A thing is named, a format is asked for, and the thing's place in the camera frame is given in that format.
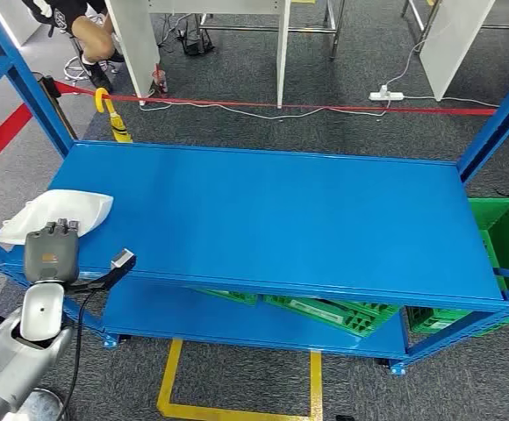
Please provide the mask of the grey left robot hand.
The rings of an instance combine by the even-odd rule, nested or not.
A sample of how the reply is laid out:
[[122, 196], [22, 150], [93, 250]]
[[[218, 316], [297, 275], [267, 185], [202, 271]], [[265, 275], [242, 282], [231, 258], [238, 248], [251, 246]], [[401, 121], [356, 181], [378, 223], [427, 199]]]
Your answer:
[[60, 218], [29, 232], [24, 243], [24, 273], [32, 283], [76, 282], [79, 278], [79, 221]]

